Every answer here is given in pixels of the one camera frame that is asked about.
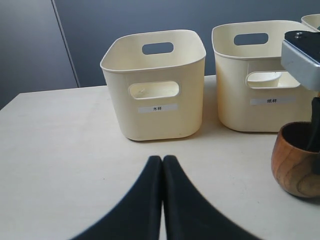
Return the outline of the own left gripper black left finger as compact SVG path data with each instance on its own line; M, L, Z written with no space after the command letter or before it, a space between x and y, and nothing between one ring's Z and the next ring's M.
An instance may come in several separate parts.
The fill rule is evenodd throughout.
M74 240L157 240L163 199L163 162L150 156L126 195Z

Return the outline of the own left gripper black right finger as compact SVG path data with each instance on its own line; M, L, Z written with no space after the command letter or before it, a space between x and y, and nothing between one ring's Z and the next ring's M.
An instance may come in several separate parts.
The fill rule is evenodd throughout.
M168 240L256 240L220 213L190 181L178 159L163 159L164 217Z

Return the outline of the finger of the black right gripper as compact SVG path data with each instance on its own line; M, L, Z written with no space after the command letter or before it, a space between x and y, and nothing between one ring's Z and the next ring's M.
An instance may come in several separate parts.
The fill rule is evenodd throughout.
M312 115L310 125L310 138L306 147L309 152L315 152L316 158L312 164L312 172L320 174L320 97L314 97L311 102Z

